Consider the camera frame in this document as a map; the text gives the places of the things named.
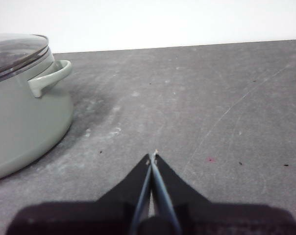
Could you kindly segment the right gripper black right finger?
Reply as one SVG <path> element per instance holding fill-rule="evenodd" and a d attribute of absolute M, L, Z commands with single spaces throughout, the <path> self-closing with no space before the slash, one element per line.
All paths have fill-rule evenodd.
<path fill-rule="evenodd" d="M 212 202 L 155 154 L 166 196 L 184 235 L 296 235 L 290 212 L 262 204 Z"/>

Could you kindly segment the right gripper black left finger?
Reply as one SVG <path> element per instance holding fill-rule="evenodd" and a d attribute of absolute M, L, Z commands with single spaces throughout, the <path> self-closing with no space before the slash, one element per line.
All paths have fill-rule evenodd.
<path fill-rule="evenodd" d="M 148 185 L 146 154 L 116 186 L 95 201 L 54 201 L 27 206 L 8 235 L 126 235 Z"/>

